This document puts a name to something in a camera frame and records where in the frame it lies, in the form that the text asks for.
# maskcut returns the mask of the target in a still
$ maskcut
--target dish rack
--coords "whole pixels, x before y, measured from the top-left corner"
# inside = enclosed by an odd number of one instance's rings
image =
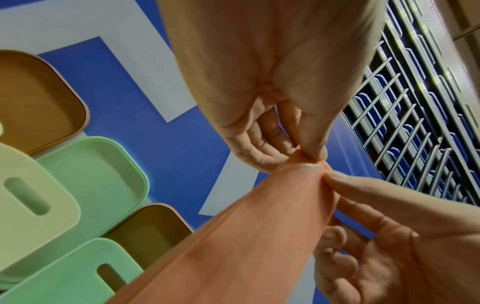
[[[418,9],[415,0],[388,3],[373,60],[343,115],[384,180],[480,206],[479,138]]]

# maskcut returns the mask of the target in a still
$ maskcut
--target light green tray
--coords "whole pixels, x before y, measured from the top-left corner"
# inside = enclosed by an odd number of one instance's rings
[[[78,224],[27,258],[0,272],[8,289],[65,254],[101,236],[132,213],[147,197],[145,173],[113,140],[86,137],[38,159],[77,200]]]
[[[102,304],[115,294],[98,275],[104,264],[125,283],[142,273],[120,245],[98,238],[7,291],[0,296],[0,304]]]
[[[0,271],[80,219],[75,199],[37,162],[0,144]]]

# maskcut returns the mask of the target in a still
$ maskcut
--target brown container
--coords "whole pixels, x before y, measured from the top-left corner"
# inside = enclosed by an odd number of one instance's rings
[[[142,269],[147,269],[192,233],[175,209],[156,203],[137,210],[103,237],[120,244]]]
[[[43,59],[0,50],[0,142],[35,155],[80,133],[87,106]]]

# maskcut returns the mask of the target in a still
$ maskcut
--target folded orange cloth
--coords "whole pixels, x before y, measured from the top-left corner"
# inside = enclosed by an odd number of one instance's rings
[[[284,303],[338,200],[311,162],[297,151],[107,303]]]

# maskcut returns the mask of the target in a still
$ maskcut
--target hand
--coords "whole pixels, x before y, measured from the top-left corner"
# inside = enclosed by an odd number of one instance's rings
[[[239,159],[272,172],[299,144],[326,159],[330,126],[374,54],[386,0],[157,2],[193,98]]]
[[[315,281],[332,304],[480,302],[480,208],[376,179],[325,179],[337,209],[376,234],[341,223],[323,234]]]

